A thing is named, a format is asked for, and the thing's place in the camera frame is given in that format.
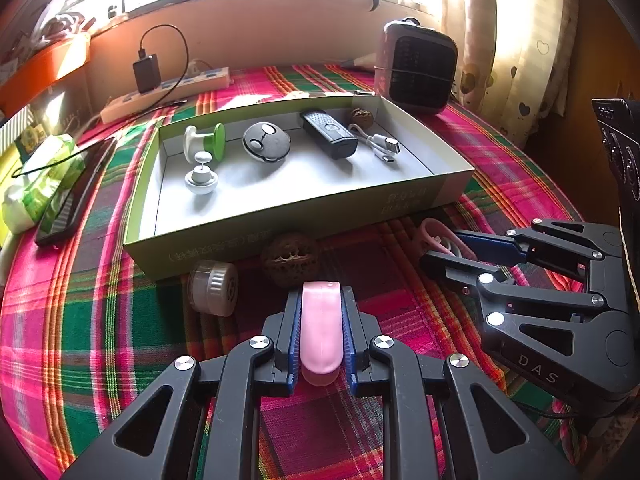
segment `phone screen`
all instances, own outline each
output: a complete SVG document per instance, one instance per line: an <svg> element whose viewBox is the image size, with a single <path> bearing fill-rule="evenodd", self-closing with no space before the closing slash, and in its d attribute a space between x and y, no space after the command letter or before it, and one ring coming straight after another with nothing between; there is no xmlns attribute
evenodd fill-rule
<svg viewBox="0 0 640 480"><path fill-rule="evenodd" d="M60 234L69 228L76 216L76 210L82 207L82 202L86 199L88 186L95 172L113 143L114 139L97 142L85 152L80 153L76 160L72 159L74 163L60 181L58 190L42 216L36 242Z"/></svg>

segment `gray round device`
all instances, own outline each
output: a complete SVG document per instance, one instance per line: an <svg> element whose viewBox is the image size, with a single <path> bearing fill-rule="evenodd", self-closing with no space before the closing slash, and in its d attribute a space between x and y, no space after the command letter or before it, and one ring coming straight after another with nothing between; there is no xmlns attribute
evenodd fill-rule
<svg viewBox="0 0 640 480"><path fill-rule="evenodd" d="M291 139L272 123L255 123L242 136L246 152L263 162L278 162L287 156Z"/></svg>

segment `curtain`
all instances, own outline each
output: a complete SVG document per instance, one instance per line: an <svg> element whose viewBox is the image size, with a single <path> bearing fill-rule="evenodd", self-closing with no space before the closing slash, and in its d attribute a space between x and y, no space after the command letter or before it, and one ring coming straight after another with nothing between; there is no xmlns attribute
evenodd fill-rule
<svg viewBox="0 0 640 480"><path fill-rule="evenodd" d="M458 45L463 106L519 147L540 118L564 113L578 0L442 0L439 16L432 9L433 25Z"/></svg>

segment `round walnut shell ball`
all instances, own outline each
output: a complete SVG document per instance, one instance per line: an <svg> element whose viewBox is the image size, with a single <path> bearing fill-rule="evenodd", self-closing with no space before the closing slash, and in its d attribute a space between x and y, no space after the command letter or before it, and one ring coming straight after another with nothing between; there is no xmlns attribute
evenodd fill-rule
<svg viewBox="0 0 640 480"><path fill-rule="evenodd" d="M363 108L354 108L349 114L349 120L363 130L373 126L373 114Z"/></svg>
<svg viewBox="0 0 640 480"><path fill-rule="evenodd" d="M260 256L262 268L282 288L313 281L320 270L320 249L313 238L300 233L277 236Z"/></svg>

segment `plaid tablecloth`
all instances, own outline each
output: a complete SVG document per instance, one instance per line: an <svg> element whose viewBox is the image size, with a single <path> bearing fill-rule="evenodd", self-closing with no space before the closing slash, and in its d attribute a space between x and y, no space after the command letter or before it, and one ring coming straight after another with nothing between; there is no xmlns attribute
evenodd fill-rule
<svg viewBox="0 0 640 480"><path fill-rule="evenodd" d="M228 89L201 94L172 118L164 110L126 126L72 240L45 250L36 248L33 232L21 240L0 313L0 398L16 437L49 479L59 478L174 358L224 354L284 307L286 292L265 278L258 258L238 262L238 306L223 319L187 306L184 277L153 283L122 250L132 186L156 121L372 86L369 74L337 66L267 67L232 76ZM503 233L533 217L578 219L578 213L531 160L458 106L419 119L476 167L464 195L416 218L322 240L318 278L351 285L360 309L415 351L463 352L510 396L549 409L557 401L481 351L473 303L412 266L410 239L415 222L427 215L455 228ZM513 275L521 285L575 286L527 265ZM540 419L538 425L571 462L580 458L585 440L571 422ZM260 430L265 479L382 478L380 400L350 396L344 375L327 388L301 380L290 399L263 399ZM439 438L436 444L442 464Z"/></svg>

